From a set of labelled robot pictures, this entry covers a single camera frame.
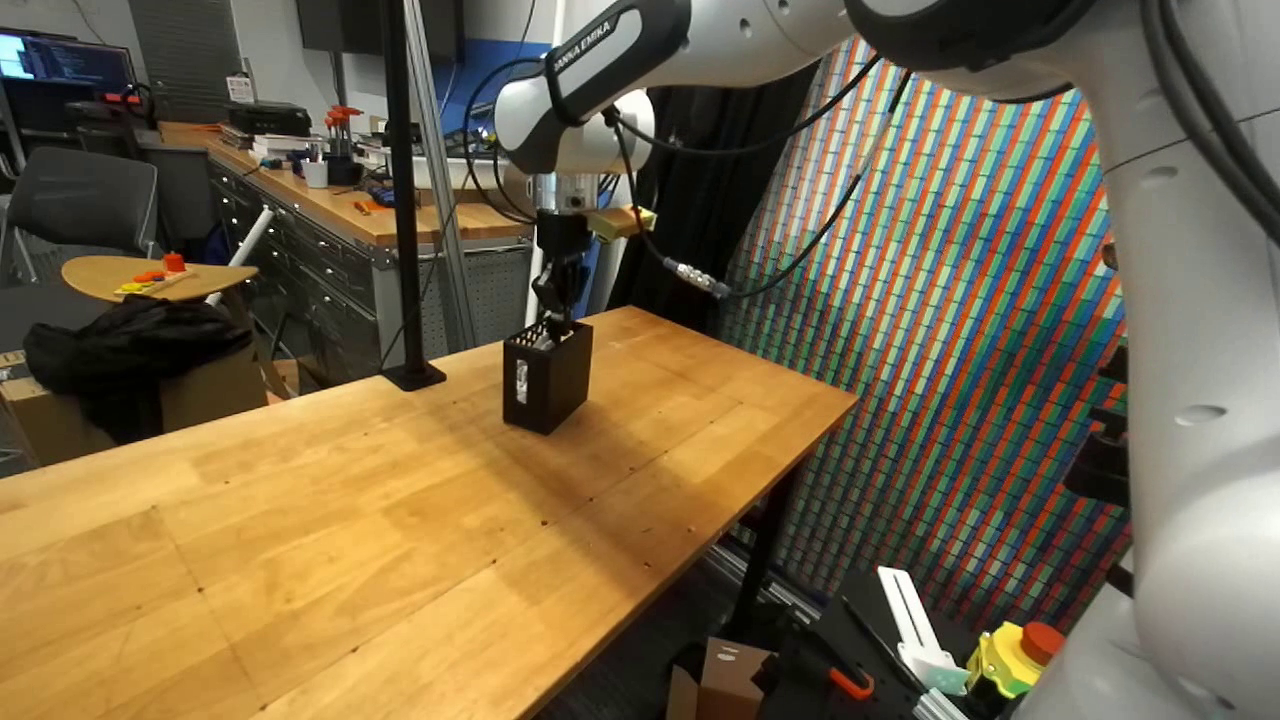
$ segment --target black pole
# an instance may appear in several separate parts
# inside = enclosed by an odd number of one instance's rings
[[[407,59],[406,59],[406,4],[386,0],[386,75],[387,75],[387,132],[393,132],[393,197],[397,197],[397,269],[406,365],[386,377],[406,390],[439,384],[445,372],[426,354],[426,305],[417,277],[417,187],[413,187],[413,132],[407,132]]]

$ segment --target colorful patterned backdrop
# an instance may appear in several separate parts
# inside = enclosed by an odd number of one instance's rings
[[[866,59],[828,59],[811,104]],[[880,65],[790,147],[735,287],[826,222],[896,78]],[[1087,409],[1125,405],[1125,384],[1098,377],[1125,335],[1108,233],[1075,90],[999,106],[913,78],[832,238],[721,320],[723,340],[859,397],[810,463],[779,554],[792,580],[826,595],[850,569],[902,564],[931,611],[972,629],[1084,611],[1129,544],[1116,507],[1062,489]]]

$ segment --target bag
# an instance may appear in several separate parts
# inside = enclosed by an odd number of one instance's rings
[[[130,295],[86,327],[37,325],[30,366],[47,390],[78,397],[118,445],[160,434],[160,380],[186,377],[248,342],[248,332],[208,305]]]

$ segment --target wooden tabletop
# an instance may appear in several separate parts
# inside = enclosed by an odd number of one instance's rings
[[[0,482],[5,717],[527,717],[854,409],[635,307],[591,400],[502,347]]]
[[[213,293],[223,293],[234,282],[244,282],[248,277],[256,277],[256,269],[229,269],[229,265],[187,265],[187,271],[155,281],[155,282],[142,282],[134,287],[134,281],[142,271],[155,271],[164,269],[160,261],[146,261],[146,254],[72,254],[65,265],[65,281],[105,305],[122,305],[125,295],[155,295],[155,300],[202,300]]]
[[[223,142],[218,125],[160,125],[160,139],[167,147],[208,147],[208,154],[234,172],[241,172],[244,181],[262,184],[263,193],[272,193],[276,199],[294,204],[304,215],[315,215],[319,222],[332,222],[338,233],[378,244],[378,247],[397,247],[397,212],[382,206],[368,199],[364,187],[309,187],[295,172],[289,167],[262,167],[248,150]],[[459,222],[459,238],[512,238],[512,237],[527,237],[525,222],[512,222],[510,215],[502,215],[498,206],[490,206],[478,197],[456,197],[456,222]],[[419,238],[437,238],[439,237],[439,212],[433,193],[419,193],[417,204],[417,226]]]

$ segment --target wooden table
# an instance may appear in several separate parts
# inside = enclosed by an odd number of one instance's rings
[[[146,254],[72,254],[65,265],[65,281],[105,305],[122,305],[125,300],[125,282],[142,271],[164,269],[164,261],[146,261]],[[213,293],[223,293],[234,282],[244,282],[248,277],[256,277],[256,269],[229,269],[229,265],[187,265],[186,277],[160,281],[155,287],[149,287],[146,295],[155,300],[202,300]]]
[[[624,307],[558,434],[502,347],[0,482],[5,717],[525,717],[854,409]]]
[[[254,172],[254,181],[262,187],[295,204],[304,215],[315,215],[353,238],[364,238],[378,247],[397,247],[397,212],[378,206],[364,187],[309,187],[289,167],[262,167],[248,150],[223,142],[218,125],[164,125],[160,139],[167,147],[203,147],[218,165],[236,167],[244,177]],[[417,206],[417,226],[419,226],[419,238],[439,237],[439,212],[433,204],[433,193],[426,193],[426,199]],[[505,237],[527,237],[527,226],[502,215],[486,199],[459,193],[456,197],[456,237],[459,238],[493,238],[493,237],[505,238]]]

